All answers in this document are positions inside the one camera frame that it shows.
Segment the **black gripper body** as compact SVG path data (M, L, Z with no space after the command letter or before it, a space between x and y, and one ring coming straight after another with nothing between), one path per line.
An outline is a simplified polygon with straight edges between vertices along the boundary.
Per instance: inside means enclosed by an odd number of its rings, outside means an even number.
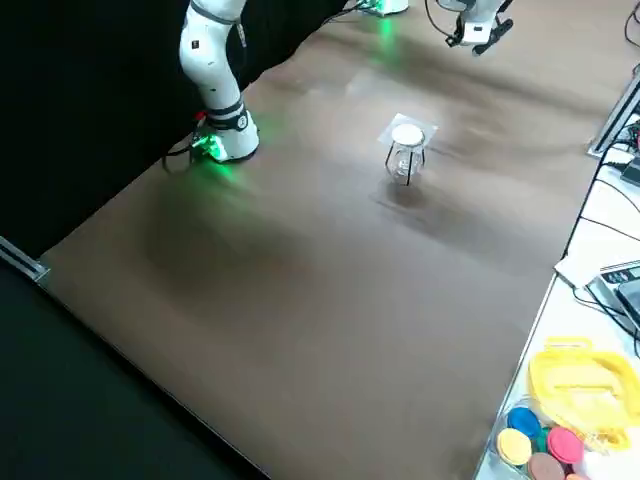
M496 25L491 30L489 40L485 44L474 46L473 54L482 55L494 44L496 44L512 27L513 27L512 19L508 18L508 19L505 19L504 21L501 21L499 18L496 18Z

